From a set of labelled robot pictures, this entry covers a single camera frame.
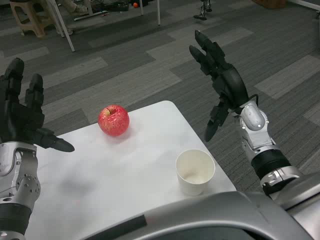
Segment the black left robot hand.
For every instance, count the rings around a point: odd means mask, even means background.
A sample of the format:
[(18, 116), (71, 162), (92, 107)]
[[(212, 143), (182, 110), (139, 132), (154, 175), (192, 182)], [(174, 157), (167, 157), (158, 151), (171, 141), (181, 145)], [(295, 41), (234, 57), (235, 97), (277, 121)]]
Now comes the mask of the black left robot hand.
[(45, 115), (43, 78), (35, 73), (25, 91), (24, 104), (19, 95), (25, 63), (14, 58), (5, 73), (0, 76), (0, 140), (1, 142), (23, 142), (52, 148), (62, 152), (73, 152), (72, 144), (44, 128)]

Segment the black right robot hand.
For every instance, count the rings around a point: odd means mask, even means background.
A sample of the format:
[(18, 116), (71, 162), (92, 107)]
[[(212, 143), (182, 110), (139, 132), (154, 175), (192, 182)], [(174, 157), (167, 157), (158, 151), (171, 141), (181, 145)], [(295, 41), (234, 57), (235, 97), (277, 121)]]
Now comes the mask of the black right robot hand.
[(225, 60), (225, 53), (217, 42), (211, 41), (205, 34), (196, 30), (196, 42), (201, 50), (189, 46), (192, 57), (200, 64), (200, 70), (211, 76), (212, 87), (219, 95), (219, 104), (210, 112), (204, 133), (204, 140), (209, 142), (229, 115), (229, 111), (241, 111), (241, 106), (249, 101), (246, 86), (237, 69)]

